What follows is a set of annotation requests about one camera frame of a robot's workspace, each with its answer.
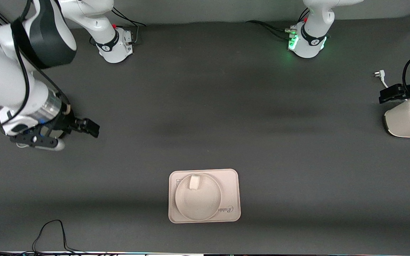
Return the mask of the round white plate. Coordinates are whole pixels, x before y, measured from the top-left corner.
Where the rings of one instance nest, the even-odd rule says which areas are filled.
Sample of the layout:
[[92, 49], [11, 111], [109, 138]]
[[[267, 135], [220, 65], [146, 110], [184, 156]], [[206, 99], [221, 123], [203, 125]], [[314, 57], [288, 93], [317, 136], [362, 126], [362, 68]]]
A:
[[178, 184], [174, 197], [175, 205], [180, 214], [188, 220], [205, 222], [217, 213], [221, 205], [221, 187], [212, 176], [199, 173], [199, 189], [189, 190], [191, 175], [186, 176]]

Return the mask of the white toaster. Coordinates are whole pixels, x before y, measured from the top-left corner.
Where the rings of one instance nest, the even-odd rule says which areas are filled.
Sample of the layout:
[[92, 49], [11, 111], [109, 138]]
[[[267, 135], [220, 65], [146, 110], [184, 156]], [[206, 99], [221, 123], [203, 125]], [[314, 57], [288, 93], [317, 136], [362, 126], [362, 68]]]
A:
[[410, 138], [410, 99], [385, 112], [384, 124], [392, 136]]

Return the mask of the beige rectangular tray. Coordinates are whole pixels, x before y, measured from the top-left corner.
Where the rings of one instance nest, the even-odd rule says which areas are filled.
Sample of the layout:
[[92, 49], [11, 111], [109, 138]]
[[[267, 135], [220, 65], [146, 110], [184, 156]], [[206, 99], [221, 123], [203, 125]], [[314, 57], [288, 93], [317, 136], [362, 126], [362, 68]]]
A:
[[[222, 201], [217, 213], [205, 222], [193, 222], [180, 214], [175, 205], [178, 184], [186, 176], [204, 173], [212, 176], [220, 185]], [[169, 177], [169, 220], [174, 224], [235, 222], [241, 216], [238, 173], [233, 169], [175, 171]]]

